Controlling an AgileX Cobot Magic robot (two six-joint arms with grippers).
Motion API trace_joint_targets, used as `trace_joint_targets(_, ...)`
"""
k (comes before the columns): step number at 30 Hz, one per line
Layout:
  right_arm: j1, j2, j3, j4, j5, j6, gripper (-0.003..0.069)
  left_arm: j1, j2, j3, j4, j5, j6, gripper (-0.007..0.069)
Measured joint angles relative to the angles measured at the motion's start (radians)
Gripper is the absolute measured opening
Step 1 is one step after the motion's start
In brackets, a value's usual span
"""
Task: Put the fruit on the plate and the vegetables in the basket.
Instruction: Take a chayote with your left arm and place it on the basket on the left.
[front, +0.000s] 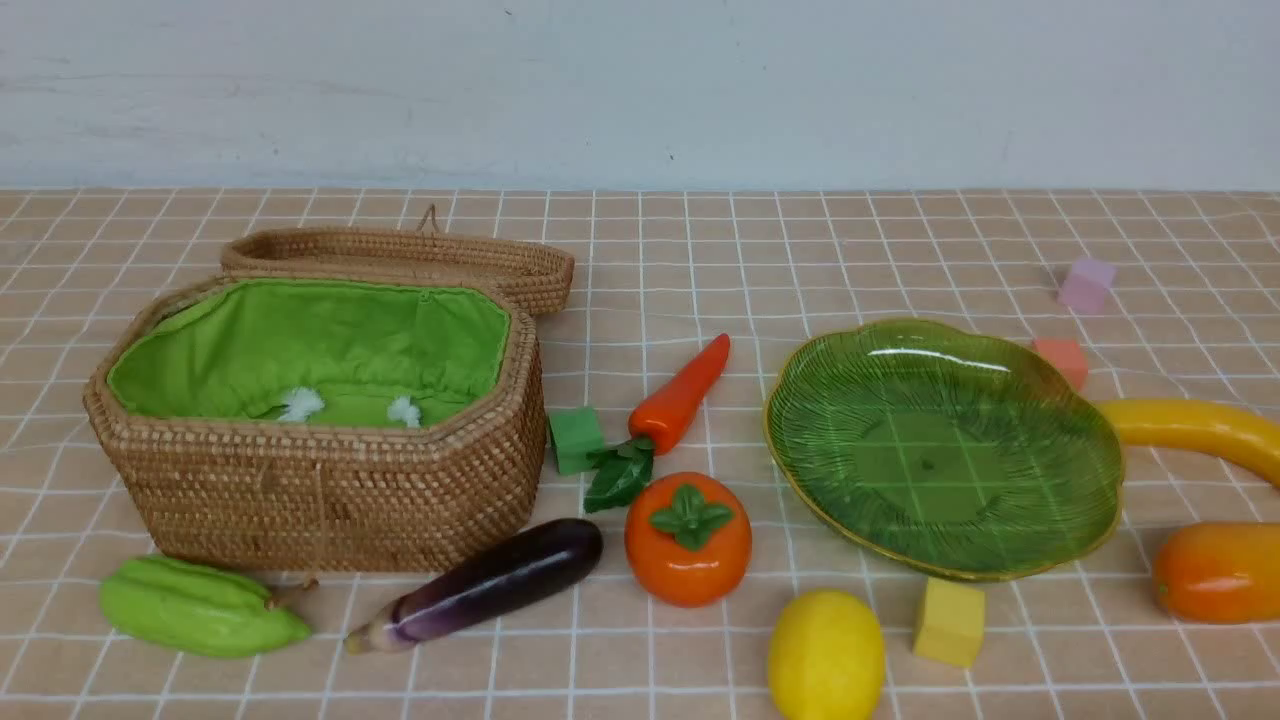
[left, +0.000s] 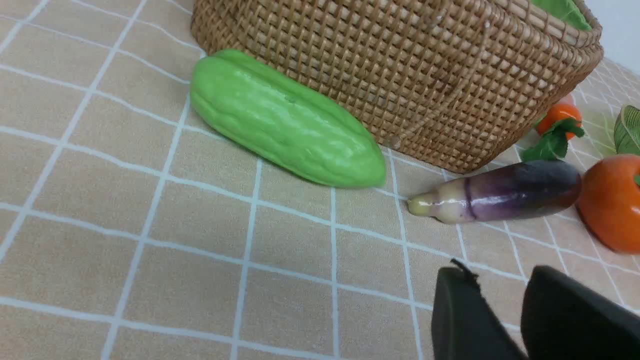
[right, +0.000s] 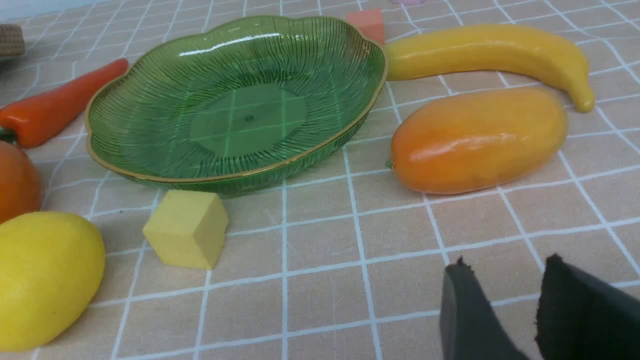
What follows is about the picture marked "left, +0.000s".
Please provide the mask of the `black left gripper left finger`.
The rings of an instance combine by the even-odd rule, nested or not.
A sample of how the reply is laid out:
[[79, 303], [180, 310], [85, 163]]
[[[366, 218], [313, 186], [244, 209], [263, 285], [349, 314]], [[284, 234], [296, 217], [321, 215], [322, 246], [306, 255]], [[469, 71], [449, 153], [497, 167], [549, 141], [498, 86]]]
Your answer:
[[430, 333], [435, 360], [526, 360], [458, 259], [438, 270]]

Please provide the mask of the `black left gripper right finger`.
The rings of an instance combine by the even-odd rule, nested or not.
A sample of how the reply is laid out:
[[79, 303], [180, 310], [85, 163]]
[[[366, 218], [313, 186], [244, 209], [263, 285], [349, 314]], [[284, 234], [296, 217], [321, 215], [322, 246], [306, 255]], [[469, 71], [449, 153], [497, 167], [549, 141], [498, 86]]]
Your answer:
[[640, 319], [549, 265], [534, 267], [520, 321], [531, 360], [637, 360]]

